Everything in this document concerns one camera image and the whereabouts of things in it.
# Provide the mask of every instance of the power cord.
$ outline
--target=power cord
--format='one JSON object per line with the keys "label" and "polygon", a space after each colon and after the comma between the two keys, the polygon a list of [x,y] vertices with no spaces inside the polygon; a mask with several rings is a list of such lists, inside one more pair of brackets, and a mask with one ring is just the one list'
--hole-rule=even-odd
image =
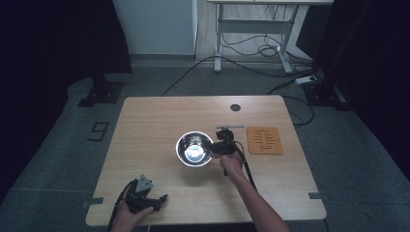
{"label": "power cord", "polygon": [[301,103],[305,104],[305,105],[310,109],[310,112],[311,112],[310,118],[309,118],[306,122],[303,122],[303,121],[302,121],[302,123],[294,123],[294,124],[293,124],[294,126],[296,126],[296,127],[304,126],[304,125],[307,125],[307,124],[311,123],[311,121],[313,121],[313,119],[314,119],[314,117],[315,117],[314,110],[313,110],[313,108],[312,108],[308,103],[306,103],[305,101],[300,100],[300,99],[298,99],[298,98],[294,98],[294,97],[290,97],[290,96],[284,96],[284,95],[282,95],[282,97],[283,97],[284,99],[291,99],[291,100],[295,100],[295,101],[301,102]]}
{"label": "power cord", "polygon": [[[244,146],[242,145],[242,143],[238,142],[238,141],[233,141],[229,136],[225,136],[225,139],[235,148],[236,152],[239,154],[239,156],[241,157],[242,160],[242,164],[245,167],[245,170],[247,171],[247,175],[248,175],[248,179],[250,181],[250,184],[257,190],[255,182],[252,178],[252,174],[250,173],[250,169],[249,169],[249,165],[247,162],[247,159],[245,158],[245,150],[244,150]],[[242,147],[242,151],[241,149],[239,149],[239,147],[236,144],[240,144]]]}
{"label": "power cord", "polygon": [[108,230],[107,230],[108,232],[111,231],[112,224],[114,223],[114,219],[115,219],[115,217],[117,216],[118,207],[120,207],[121,201],[124,200],[124,194],[126,193],[127,189],[128,189],[131,185],[133,185],[135,182],[136,182],[136,180],[130,181],[130,182],[126,185],[126,187],[124,188],[124,190],[123,190],[123,191],[120,193],[120,195],[118,196],[118,199],[117,199],[117,201],[115,202],[115,205],[114,205],[114,209],[112,210],[111,218],[110,218],[110,220],[109,220]]}
{"label": "power cord", "polygon": [[268,16],[271,15],[272,16],[272,20],[275,20],[275,18],[277,17],[277,12],[278,12],[278,7],[280,5],[268,5],[265,8],[265,11],[263,12],[263,15],[261,17],[259,17],[259,19],[262,19],[263,17],[265,17],[265,19],[268,19]]}
{"label": "power cord", "polygon": [[297,115],[296,113],[294,113],[294,112],[292,112],[292,111],[290,111],[290,110],[287,110],[290,114],[292,114],[293,116],[295,116],[295,117],[297,117],[302,123],[304,122],[304,120],[301,118],[301,117],[299,117],[299,115]]}
{"label": "power cord", "polygon": [[298,75],[297,77],[292,78],[291,80],[286,81],[286,82],[284,82],[284,83],[282,83],[282,84],[280,84],[280,85],[274,87],[273,89],[271,89],[270,91],[268,91],[265,95],[271,95],[274,91],[279,90],[279,89],[282,89],[282,88],[284,88],[284,87],[290,85],[290,84],[293,83],[296,79],[301,78],[301,77],[304,77],[304,76],[306,76],[306,75],[308,75],[308,74],[311,74],[311,73],[316,73],[316,72],[317,72],[317,69],[312,69],[312,70],[306,71],[306,72],[304,72],[303,74]]}
{"label": "power cord", "polygon": [[327,231],[327,232],[330,232],[331,230],[329,229],[328,221],[324,218],[324,219],[323,219],[323,222],[325,222],[326,231]]}
{"label": "power cord", "polygon": [[236,4],[233,5],[233,7],[235,8],[235,14],[239,19],[242,19],[241,16],[238,14],[238,9],[236,9]]}
{"label": "power cord", "polygon": [[[203,62],[205,62],[205,61],[207,61],[207,60],[209,60],[209,59],[215,59],[215,58],[220,58],[220,59],[222,59],[222,60],[226,60],[226,61],[228,61],[228,62],[230,62],[230,63],[232,63],[232,64],[234,64],[234,65],[236,65],[236,66],[239,66],[239,67],[241,67],[241,68],[244,68],[244,69],[246,69],[246,70],[252,71],[252,72],[254,72],[254,73],[258,73],[258,74],[270,76],[270,77],[288,77],[288,76],[294,75],[294,73],[292,73],[292,74],[284,74],[284,75],[272,75],[272,74],[268,74],[268,73],[263,73],[263,72],[260,72],[260,71],[257,71],[257,70],[253,70],[253,69],[251,69],[251,68],[248,68],[248,67],[246,67],[246,66],[243,66],[243,65],[241,65],[241,64],[238,64],[237,62],[231,61],[231,60],[229,60],[229,59],[227,59],[227,58],[225,58],[225,57],[222,57],[222,56],[210,56],[210,57],[207,57],[207,58],[205,58],[205,59],[202,59],[202,60],[198,61],[198,63],[196,63],[195,65],[193,65],[192,67],[190,67],[178,80],[176,80],[174,83],[172,83],[172,84],[161,94],[161,97],[165,96],[165,94],[166,94],[172,87],[174,87],[174,86],[175,86],[176,84],[178,84],[182,79],[184,79],[185,76],[187,76],[187,74],[190,73],[190,71],[192,71],[196,66],[198,66],[199,64],[201,64],[201,63],[203,63]],[[314,69],[307,70],[307,71],[303,71],[303,72],[299,72],[299,73],[306,74],[306,73],[312,72],[313,70],[314,70]]]}
{"label": "power cord", "polygon": [[[235,49],[235,48],[233,48],[233,47],[231,46],[231,45],[235,45],[235,44],[241,44],[241,43],[244,43],[244,42],[247,42],[247,41],[249,41],[249,40],[252,40],[252,39],[255,39],[255,38],[259,38],[259,37],[263,37],[263,38],[264,38],[265,44],[259,46],[259,47],[258,47],[258,51],[255,52],[255,53],[245,54],[245,53],[242,53],[242,52],[238,51],[237,49]],[[278,47],[277,47],[277,46],[274,46],[274,45],[270,45],[266,40],[267,40],[267,39],[273,40],[273,41],[275,41],[276,43],[278,43],[278,45],[280,45],[280,42],[279,42],[279,41],[277,41],[277,40],[275,40],[274,38],[268,36],[268,34],[253,36],[253,37],[250,37],[250,38],[248,38],[248,39],[246,39],[246,40],[239,41],[239,42],[236,42],[236,43],[229,43],[229,42],[226,41],[225,36],[224,36],[224,33],[222,33],[222,39],[223,39],[223,41],[227,44],[227,45],[226,45],[226,44],[223,44],[223,43],[222,43],[221,45],[222,45],[223,47],[232,49],[232,50],[235,51],[236,53],[238,53],[238,54],[240,54],[240,55],[243,55],[243,56],[254,56],[254,55],[260,54],[260,55],[262,55],[262,56],[264,56],[264,57],[275,57],[275,56],[278,55]],[[266,54],[265,51],[268,51],[268,50],[273,50],[273,51],[274,51],[274,54]]]}
{"label": "power cord", "polygon": [[290,60],[292,60],[293,62],[304,64],[305,66],[308,66],[308,67],[313,67],[314,66],[313,60],[309,60],[309,59],[305,59],[305,58],[302,58],[302,57],[295,56],[292,53],[290,53],[289,51],[286,51],[286,53],[289,56]]}

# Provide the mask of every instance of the human arm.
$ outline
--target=human arm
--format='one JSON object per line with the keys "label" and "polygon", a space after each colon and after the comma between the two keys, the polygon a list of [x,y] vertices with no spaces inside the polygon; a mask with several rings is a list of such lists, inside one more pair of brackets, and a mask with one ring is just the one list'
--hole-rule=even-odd
{"label": "human arm", "polygon": [[220,166],[226,170],[229,180],[239,191],[258,232],[290,231],[278,213],[245,177],[242,171],[242,160],[237,153],[231,156],[214,154],[214,157],[220,159]]}

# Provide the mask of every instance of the wrist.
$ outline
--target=wrist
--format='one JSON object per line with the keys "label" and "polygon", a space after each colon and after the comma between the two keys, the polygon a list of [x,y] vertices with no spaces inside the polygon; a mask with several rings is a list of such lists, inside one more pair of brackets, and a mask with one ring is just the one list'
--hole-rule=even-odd
{"label": "wrist", "polygon": [[248,181],[248,179],[245,177],[244,173],[241,171],[239,173],[234,173],[229,176],[230,181],[236,186],[241,184],[243,181]]}

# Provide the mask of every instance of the gray floor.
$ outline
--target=gray floor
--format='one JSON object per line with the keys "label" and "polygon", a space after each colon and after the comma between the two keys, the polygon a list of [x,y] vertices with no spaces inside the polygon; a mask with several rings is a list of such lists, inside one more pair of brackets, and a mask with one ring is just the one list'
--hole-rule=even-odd
{"label": "gray floor", "polygon": [[[105,231],[104,227],[93,228],[85,223],[88,209],[84,203],[92,198],[124,99],[160,96],[192,64],[160,60],[134,62],[134,74],[108,77],[126,83],[116,104],[77,107],[92,82],[87,78],[74,84],[58,122],[0,207],[0,230]],[[291,78],[260,75],[228,64],[221,73],[214,73],[211,67],[212,64],[199,65],[167,96],[264,95]],[[283,74],[278,65],[259,70]],[[275,94],[305,98],[301,86],[294,83]],[[289,111],[303,121],[311,117],[303,104],[285,101]],[[297,127],[296,132],[324,196],[328,216],[326,221],[287,221],[292,230],[410,231],[410,184],[383,146],[354,112],[340,112],[331,107],[313,110],[314,120]],[[291,117],[294,123],[300,123],[301,119],[293,114]],[[96,122],[109,122],[107,134],[102,142],[87,141],[99,136],[91,132]],[[234,225],[225,226],[223,229],[212,227],[212,230],[238,230]],[[153,226],[151,231],[194,228]]]}

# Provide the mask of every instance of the power strip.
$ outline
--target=power strip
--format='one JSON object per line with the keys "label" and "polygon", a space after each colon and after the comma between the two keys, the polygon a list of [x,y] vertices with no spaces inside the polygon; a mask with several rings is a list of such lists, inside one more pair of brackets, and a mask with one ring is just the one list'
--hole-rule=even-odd
{"label": "power strip", "polygon": [[316,81],[316,80],[317,78],[314,75],[310,75],[310,76],[295,79],[295,83],[304,84],[304,83],[308,83],[308,82]]}

